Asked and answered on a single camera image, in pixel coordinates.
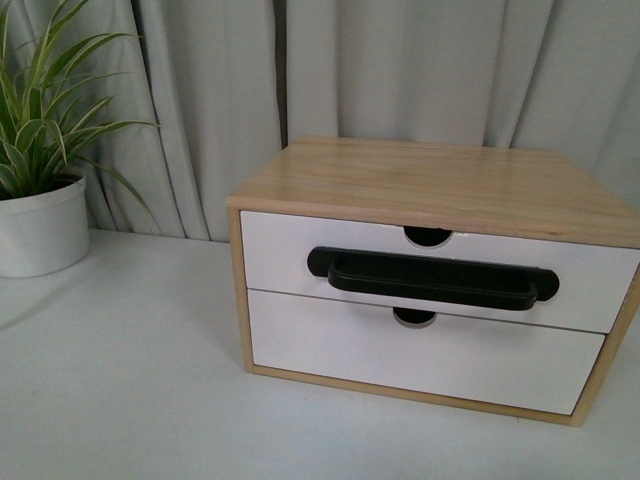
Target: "white table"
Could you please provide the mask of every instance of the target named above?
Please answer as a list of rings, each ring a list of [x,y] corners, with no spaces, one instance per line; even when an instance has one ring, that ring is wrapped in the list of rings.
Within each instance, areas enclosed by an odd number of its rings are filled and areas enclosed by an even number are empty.
[[[576,429],[248,375],[226,244],[0,278],[0,479],[640,478],[640,318]]]

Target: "white drawer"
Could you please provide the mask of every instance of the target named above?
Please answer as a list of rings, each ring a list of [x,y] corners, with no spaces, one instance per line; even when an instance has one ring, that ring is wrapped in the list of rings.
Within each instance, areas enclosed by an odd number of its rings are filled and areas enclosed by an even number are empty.
[[[640,262],[640,251],[626,248],[465,233],[421,247],[392,225],[250,211],[242,212],[241,222],[251,289],[591,332],[610,331]],[[553,270],[560,288],[526,311],[347,292],[309,272],[307,256],[318,246],[538,267]]]
[[[285,370],[570,414],[604,336],[249,291],[254,362]]]

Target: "white flower pot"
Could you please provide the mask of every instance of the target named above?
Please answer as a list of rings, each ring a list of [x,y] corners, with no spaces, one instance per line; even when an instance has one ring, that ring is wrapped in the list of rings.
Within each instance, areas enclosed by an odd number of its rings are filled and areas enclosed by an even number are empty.
[[[73,265],[89,251],[85,180],[0,201],[0,276],[33,277]]]

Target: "black handle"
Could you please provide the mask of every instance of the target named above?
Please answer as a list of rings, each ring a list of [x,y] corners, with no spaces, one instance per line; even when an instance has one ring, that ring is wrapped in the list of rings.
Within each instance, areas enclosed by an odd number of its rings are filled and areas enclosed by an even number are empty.
[[[560,285],[540,268],[329,247],[314,248],[307,265],[340,290],[501,310],[529,310]]]

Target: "drawer unit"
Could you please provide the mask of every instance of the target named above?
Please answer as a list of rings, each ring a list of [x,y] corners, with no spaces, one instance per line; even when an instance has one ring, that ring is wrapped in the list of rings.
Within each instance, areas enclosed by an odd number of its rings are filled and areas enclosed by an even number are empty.
[[[546,152],[303,138],[230,198],[245,369],[579,425],[640,216]]]

